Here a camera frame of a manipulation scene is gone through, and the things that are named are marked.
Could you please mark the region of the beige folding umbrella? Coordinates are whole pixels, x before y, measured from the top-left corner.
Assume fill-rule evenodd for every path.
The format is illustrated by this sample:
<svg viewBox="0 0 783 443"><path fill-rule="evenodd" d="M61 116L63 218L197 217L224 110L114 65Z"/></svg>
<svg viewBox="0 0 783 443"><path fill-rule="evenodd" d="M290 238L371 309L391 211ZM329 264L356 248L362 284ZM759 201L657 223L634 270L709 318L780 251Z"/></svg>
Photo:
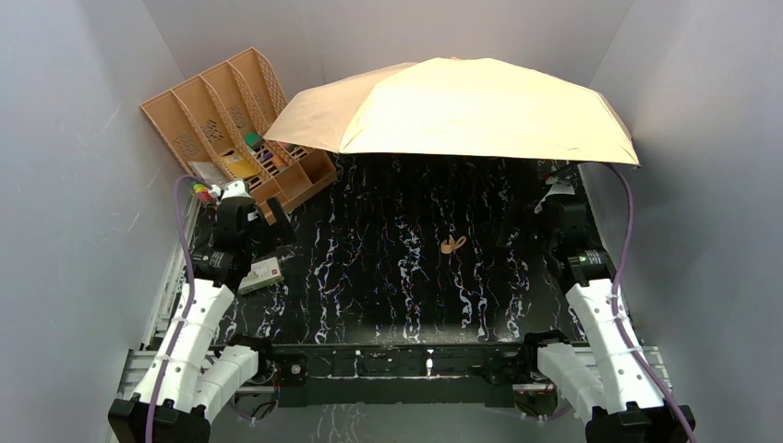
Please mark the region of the beige folding umbrella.
<svg viewBox="0 0 783 443"><path fill-rule="evenodd" d="M264 138L338 154L639 164L601 93L493 58L401 63L300 91Z"/></svg>

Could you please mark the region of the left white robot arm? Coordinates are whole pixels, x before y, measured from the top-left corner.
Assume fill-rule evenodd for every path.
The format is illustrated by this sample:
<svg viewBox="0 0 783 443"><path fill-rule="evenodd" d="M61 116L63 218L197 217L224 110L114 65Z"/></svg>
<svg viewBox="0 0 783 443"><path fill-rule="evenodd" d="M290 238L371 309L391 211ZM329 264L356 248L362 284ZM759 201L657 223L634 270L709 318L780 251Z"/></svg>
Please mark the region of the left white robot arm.
<svg viewBox="0 0 783 443"><path fill-rule="evenodd" d="M249 197L219 199L211 237L190 249L183 231L187 281L158 352L129 398L116 399L108 422L119 442L207 442L216 414L259 373L262 341L240 335L202 367L221 317L254 257L295 240L278 198L266 201L268 222Z"/></svg>

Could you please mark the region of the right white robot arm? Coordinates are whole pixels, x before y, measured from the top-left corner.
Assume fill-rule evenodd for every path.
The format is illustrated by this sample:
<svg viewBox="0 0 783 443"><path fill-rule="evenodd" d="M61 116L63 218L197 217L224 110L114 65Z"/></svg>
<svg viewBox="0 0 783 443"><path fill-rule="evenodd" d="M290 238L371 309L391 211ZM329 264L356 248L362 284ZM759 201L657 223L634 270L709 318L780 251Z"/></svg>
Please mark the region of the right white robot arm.
<svg viewBox="0 0 783 443"><path fill-rule="evenodd" d="M605 249L591 243L587 207L571 195L544 198L531 215L532 242L584 328L594 365L553 330L524 336L516 373L552 384L584 423L588 442L693 442L695 418L644 356Z"/></svg>

